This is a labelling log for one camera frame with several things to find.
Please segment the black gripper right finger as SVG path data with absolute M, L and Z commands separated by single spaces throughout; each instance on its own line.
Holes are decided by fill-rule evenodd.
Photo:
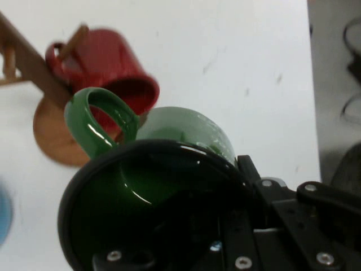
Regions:
M 360 198 L 320 182 L 293 191 L 261 178 L 248 155 L 237 167 L 252 191 L 258 270 L 360 270 Z

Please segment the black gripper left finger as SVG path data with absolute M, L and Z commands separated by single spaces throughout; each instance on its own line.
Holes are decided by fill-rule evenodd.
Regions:
M 247 211 L 235 199 L 179 193 L 129 221 L 94 270 L 260 270 Z

